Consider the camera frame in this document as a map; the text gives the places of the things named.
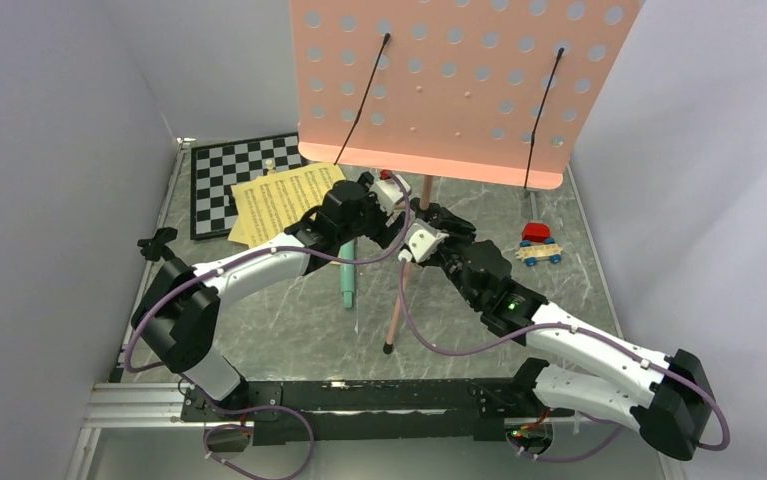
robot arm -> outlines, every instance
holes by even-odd
[[[213,347],[222,303],[230,305],[269,285],[310,274],[326,265],[342,244],[366,236],[387,248],[404,228],[406,215],[394,216],[403,200],[387,175],[363,174],[357,182],[339,182],[315,207],[265,245],[215,262],[189,267],[160,239],[140,242],[148,259],[166,259],[137,308],[132,324],[168,292],[204,272],[212,278],[193,284],[158,310],[143,338],[167,368],[199,385],[216,404],[237,410],[248,404],[248,384]],[[512,266],[491,241],[475,242],[474,226],[438,204],[420,210],[406,227],[399,257],[422,267],[439,267],[481,322],[501,337],[524,327],[564,324],[569,330],[534,330],[515,341],[567,358],[594,374],[565,371],[544,360],[528,359],[512,380],[517,402],[539,409],[569,408],[612,420],[638,431],[657,450],[690,459],[710,416],[710,407],[649,364],[677,371],[705,391],[709,384],[698,359],[679,350],[674,357],[630,344],[574,318],[544,296],[515,282]],[[649,364],[633,362],[592,336],[585,328],[632,350]]]

chessboard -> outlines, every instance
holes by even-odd
[[[275,172],[306,165],[297,133],[194,147],[191,158],[192,240],[230,234],[238,216],[230,187],[265,175],[268,160]]]

pink perforated panel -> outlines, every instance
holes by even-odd
[[[300,151],[332,162],[529,186],[562,182],[639,0],[292,0]]]

paper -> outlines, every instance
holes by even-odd
[[[344,179],[339,167],[315,163],[233,185],[239,216],[230,241],[250,248],[262,245],[320,205],[330,187]]]

gray marble table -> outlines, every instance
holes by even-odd
[[[245,250],[227,239],[193,242],[189,236],[191,168],[186,154],[172,193],[165,226],[180,231],[171,244],[189,264],[211,261]],[[349,179],[362,170],[343,167]],[[421,177],[406,175],[416,193]],[[539,192],[539,214],[557,243],[563,261],[526,267],[515,259],[521,229],[530,220],[530,204],[522,188],[450,178],[436,180],[434,202],[447,206],[475,224],[478,240],[491,239],[513,263],[513,277],[545,294],[573,315],[616,333],[607,295],[599,275],[583,217],[568,175],[563,185]],[[360,240],[358,258],[377,255],[379,249]],[[529,356],[560,362],[546,352],[508,343],[470,357],[448,358],[424,349],[402,325],[395,351],[382,347],[397,296],[398,265],[388,261],[357,267],[356,305],[342,305],[339,268],[328,265],[313,275],[282,282],[243,301],[225,307],[218,319],[215,344],[249,380],[376,380],[505,377],[516,372]],[[461,299],[438,269],[417,268],[407,291],[419,329],[443,347],[463,349],[494,339],[479,315]],[[155,360],[141,343],[134,363]],[[176,381],[159,368],[124,382]]]

